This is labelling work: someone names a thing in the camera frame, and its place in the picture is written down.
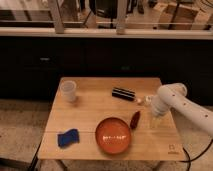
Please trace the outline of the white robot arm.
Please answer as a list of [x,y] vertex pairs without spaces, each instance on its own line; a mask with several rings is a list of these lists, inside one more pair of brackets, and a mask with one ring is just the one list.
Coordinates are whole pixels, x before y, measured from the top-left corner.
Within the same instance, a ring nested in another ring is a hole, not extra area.
[[155,117],[164,116],[174,108],[213,138],[213,112],[186,98],[187,87],[182,83],[161,85],[151,100]]

